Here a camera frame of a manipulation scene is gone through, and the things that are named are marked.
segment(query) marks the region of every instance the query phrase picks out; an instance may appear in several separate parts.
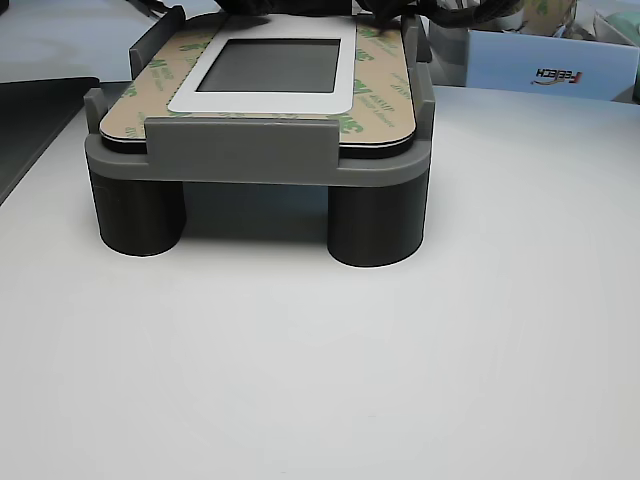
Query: rectangular device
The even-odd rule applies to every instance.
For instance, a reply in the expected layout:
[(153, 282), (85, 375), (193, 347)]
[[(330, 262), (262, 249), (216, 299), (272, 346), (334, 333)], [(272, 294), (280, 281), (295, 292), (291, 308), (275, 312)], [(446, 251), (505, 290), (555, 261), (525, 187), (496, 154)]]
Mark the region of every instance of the rectangular device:
[(169, 110), (344, 113), (353, 106), (355, 49), (352, 17), (231, 17)]
[[(239, 31), (250, 31), (270, 22), (270, 16), (241, 19)], [(176, 92), (199, 63), (199, 58), (230, 20), (226, 15), (209, 15), (197, 27), (175, 32), (136, 75), (125, 94), (107, 113), (100, 125), (105, 139), (119, 144), (146, 142), (147, 118), (256, 118), (337, 120), (340, 124), (340, 148), (352, 155), (376, 155), (389, 147), (408, 148), (416, 129), (412, 87), (404, 53), (400, 25), (380, 31), (368, 16), (355, 16), (355, 65), (349, 86), (351, 101), (335, 114), (238, 112), (240, 104), (218, 104), (214, 111), (177, 112), (171, 102)], [(318, 19), (291, 17), (295, 22)], [(338, 82), (339, 57), (343, 46), (339, 36), (328, 38), (232, 38), (224, 42), (216, 60), (194, 82), (196, 95), (231, 95), (238, 99), (264, 98), (265, 95), (311, 98), (331, 95)]]

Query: black cable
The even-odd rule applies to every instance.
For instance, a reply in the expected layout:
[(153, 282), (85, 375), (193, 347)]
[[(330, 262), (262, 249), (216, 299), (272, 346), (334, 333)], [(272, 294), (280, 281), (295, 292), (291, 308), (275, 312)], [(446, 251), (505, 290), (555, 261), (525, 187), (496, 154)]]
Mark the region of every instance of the black cable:
[[(152, 12), (169, 10), (160, 0), (128, 0), (144, 5)], [(506, 16), (514, 12), (522, 0), (486, 0), (469, 8), (450, 10), (438, 5), (437, 0), (357, 0), (384, 25), (399, 15), (424, 15), (444, 28), (465, 28)], [(290, 13), (298, 15), (336, 15), (351, 11), (351, 0), (218, 0), (220, 7), (231, 14), (265, 15)]]

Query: dark gray cylindrical leg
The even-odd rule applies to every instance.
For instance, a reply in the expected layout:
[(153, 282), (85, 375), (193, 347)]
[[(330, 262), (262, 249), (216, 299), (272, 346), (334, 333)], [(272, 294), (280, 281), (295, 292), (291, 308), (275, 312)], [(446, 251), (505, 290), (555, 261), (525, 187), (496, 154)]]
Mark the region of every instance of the dark gray cylindrical leg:
[(356, 267), (399, 262), (422, 243), (429, 171), (389, 187), (330, 187), (327, 246)]
[(145, 257), (172, 248), (186, 222), (182, 182), (115, 180), (89, 170), (100, 236), (113, 250)]

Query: box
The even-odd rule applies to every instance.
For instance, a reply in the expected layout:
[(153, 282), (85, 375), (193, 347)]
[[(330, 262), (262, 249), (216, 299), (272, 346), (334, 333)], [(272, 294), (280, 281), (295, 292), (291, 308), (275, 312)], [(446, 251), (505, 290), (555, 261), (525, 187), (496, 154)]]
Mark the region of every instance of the box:
[(553, 36), (558, 26), (573, 17), (577, 0), (525, 0), (521, 31), (533, 35)]
[[(601, 16), (589, 6), (578, 9), (593, 32)], [(611, 30), (599, 36), (608, 43), (433, 23), (429, 40), (450, 85), (631, 102), (640, 49), (606, 22), (599, 27)]]

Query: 3d-printed stand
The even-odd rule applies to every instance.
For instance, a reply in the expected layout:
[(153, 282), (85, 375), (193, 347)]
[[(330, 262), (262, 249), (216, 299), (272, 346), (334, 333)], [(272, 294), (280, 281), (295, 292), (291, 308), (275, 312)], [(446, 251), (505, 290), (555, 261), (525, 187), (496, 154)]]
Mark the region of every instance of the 3d-printed stand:
[[(172, 9), (130, 50), (132, 76), (185, 21)], [(182, 182), (329, 187), (327, 246), (340, 262), (380, 266), (422, 242), (435, 102), (419, 19), (402, 19), (416, 131), (408, 149), (387, 158), (349, 158), (337, 120), (147, 118), (146, 153), (114, 151), (100, 134), (102, 92), (85, 97), (85, 142), (103, 241), (126, 255), (164, 252), (186, 222)]]

